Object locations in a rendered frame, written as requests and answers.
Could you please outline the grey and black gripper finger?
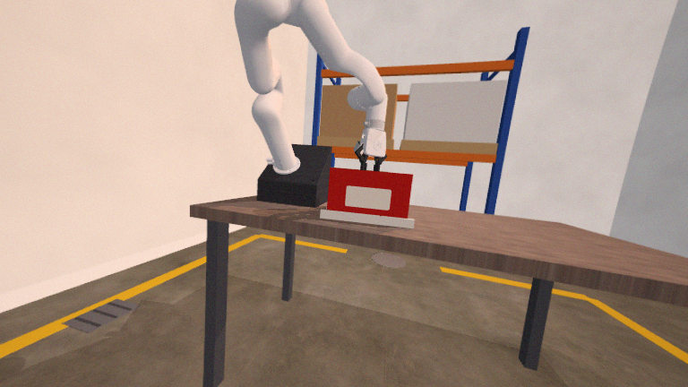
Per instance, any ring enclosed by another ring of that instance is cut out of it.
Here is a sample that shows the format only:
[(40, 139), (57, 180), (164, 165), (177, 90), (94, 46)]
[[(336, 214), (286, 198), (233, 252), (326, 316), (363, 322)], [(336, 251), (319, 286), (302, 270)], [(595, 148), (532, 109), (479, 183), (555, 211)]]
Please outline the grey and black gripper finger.
[(384, 160), (387, 158), (387, 155), (385, 153), (385, 156), (383, 158), (380, 157), (374, 157), (375, 165), (374, 165), (374, 171), (379, 171), (380, 172), (380, 165), (384, 162)]
[(363, 144), (355, 151), (355, 153), (359, 159), (359, 162), (361, 163), (360, 170), (366, 170), (366, 168), (367, 168), (366, 161), (367, 161), (368, 155), (364, 154), (364, 152), (361, 155), (360, 152), (362, 150), (363, 150)]

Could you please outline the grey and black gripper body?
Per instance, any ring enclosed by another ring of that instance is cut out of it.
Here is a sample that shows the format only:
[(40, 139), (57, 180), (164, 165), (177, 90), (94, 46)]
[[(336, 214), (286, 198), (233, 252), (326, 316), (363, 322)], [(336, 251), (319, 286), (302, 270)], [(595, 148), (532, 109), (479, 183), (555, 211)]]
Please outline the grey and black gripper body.
[[(365, 137), (364, 137), (365, 136)], [(364, 144), (363, 144), (364, 143)], [(360, 146), (363, 144), (361, 154), (368, 157), (384, 157), (386, 152), (386, 133), (382, 128), (367, 127), (363, 130)]]

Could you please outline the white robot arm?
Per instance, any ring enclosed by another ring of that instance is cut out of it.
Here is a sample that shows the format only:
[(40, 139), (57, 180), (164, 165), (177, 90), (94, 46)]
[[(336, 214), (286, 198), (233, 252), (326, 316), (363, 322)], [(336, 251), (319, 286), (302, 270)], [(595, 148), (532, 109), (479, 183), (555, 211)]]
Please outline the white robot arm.
[(269, 31), (281, 23), (300, 26), (328, 69), (353, 75), (363, 83), (348, 93), (348, 104), (366, 112), (365, 128), (384, 130), (388, 97), (383, 80), (371, 62), (348, 47), (327, 9), (325, 0), (236, 0), (235, 24), (245, 73), (259, 94), (252, 116), (272, 155), (266, 158), (267, 164), (281, 175), (300, 167), (280, 117), (285, 103), (282, 71), (271, 55), (269, 40)]

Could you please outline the red crate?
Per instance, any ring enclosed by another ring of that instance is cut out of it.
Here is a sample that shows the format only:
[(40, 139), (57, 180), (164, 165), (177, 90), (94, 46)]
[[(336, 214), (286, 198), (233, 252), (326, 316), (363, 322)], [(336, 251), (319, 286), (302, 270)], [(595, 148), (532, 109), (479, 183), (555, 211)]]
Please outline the red crate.
[(408, 218), (413, 175), (330, 168), (327, 210)]

